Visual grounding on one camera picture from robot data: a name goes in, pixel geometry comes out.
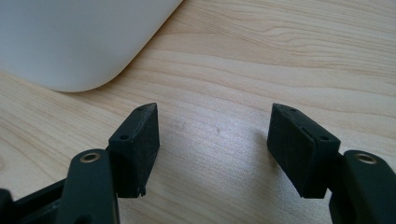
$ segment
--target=black bracket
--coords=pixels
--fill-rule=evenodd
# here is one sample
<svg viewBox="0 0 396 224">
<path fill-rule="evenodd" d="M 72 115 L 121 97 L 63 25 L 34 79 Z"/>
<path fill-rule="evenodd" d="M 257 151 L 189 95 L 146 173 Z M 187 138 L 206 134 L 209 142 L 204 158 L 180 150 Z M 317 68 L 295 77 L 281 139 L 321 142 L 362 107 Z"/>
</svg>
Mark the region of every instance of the black bracket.
<svg viewBox="0 0 396 224">
<path fill-rule="evenodd" d="M 79 153 L 67 178 L 13 202 L 0 189 L 0 223 L 120 223 L 117 197 L 146 194 L 160 135 L 156 104 L 139 106 L 108 147 Z"/>
<path fill-rule="evenodd" d="M 340 143 L 299 110 L 273 104 L 267 146 L 301 197 L 330 189 L 333 223 L 396 223 L 396 175 L 371 153 L 342 156 Z"/>
</svg>

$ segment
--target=light wooden surface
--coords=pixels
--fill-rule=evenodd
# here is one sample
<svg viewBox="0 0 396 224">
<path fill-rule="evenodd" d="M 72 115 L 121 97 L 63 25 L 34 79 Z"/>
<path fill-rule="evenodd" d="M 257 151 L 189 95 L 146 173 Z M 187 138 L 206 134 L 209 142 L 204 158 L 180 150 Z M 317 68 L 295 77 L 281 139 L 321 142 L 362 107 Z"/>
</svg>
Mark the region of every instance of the light wooden surface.
<svg viewBox="0 0 396 224">
<path fill-rule="evenodd" d="M 0 186 L 19 199 L 65 178 L 137 106 L 159 107 L 148 195 L 122 223 L 331 223 L 266 147 L 272 103 L 299 108 L 396 169 L 394 0 L 186 0 L 105 86 L 49 91 L 0 79 Z"/>
</svg>

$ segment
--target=wooden table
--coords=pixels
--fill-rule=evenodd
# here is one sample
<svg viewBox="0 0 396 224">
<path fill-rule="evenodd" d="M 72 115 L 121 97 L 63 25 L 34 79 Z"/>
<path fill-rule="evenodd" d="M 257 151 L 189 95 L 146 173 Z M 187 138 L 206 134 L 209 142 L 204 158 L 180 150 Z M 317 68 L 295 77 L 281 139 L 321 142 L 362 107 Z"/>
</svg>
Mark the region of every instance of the wooden table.
<svg viewBox="0 0 396 224">
<path fill-rule="evenodd" d="M 137 106 L 159 107 L 148 195 L 122 223 L 331 223 L 268 152 L 272 103 L 297 107 L 396 169 L 396 2 L 186 0 L 93 91 L 0 81 L 0 185 L 19 199 L 65 178 Z"/>
</svg>

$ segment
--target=white object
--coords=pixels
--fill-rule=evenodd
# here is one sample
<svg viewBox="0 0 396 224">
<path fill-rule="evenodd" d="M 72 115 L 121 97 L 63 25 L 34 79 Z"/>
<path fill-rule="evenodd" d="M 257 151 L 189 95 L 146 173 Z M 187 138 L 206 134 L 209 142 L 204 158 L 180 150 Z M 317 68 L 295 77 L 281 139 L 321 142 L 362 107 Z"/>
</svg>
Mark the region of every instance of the white object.
<svg viewBox="0 0 396 224">
<path fill-rule="evenodd" d="M 114 78 L 182 0 L 0 0 L 0 70 L 56 91 Z"/>
</svg>

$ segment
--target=screw hole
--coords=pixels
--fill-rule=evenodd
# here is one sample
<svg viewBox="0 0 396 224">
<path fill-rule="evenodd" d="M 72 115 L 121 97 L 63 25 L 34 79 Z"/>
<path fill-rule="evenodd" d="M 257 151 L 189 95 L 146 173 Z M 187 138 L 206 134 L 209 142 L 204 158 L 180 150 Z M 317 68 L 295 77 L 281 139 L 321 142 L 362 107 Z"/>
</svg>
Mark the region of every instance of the screw hole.
<svg viewBox="0 0 396 224">
<path fill-rule="evenodd" d="M 128 135 L 121 135 L 120 136 L 120 140 L 122 140 L 122 141 L 125 141 L 125 140 L 128 140 L 128 139 L 129 139 Z"/>
<path fill-rule="evenodd" d="M 100 158 L 100 154 L 93 152 L 93 153 L 88 153 L 84 156 L 81 157 L 81 159 L 79 159 L 81 162 L 84 163 L 88 163 L 88 162 L 93 162 L 93 161 L 97 161 Z"/>
<path fill-rule="evenodd" d="M 87 214 L 78 217 L 75 221 L 75 224 L 89 224 L 92 223 L 92 221 L 93 221 L 92 216 Z"/>
<path fill-rule="evenodd" d="M 362 153 L 356 154 L 355 156 L 356 156 L 356 158 L 357 158 L 359 161 L 362 161 L 362 162 L 364 162 L 364 163 L 367 163 L 367 164 L 376 164 L 376 159 L 373 158 L 372 156 L 369 156 L 369 155 L 366 155 L 366 154 L 362 154 Z"/>
</svg>

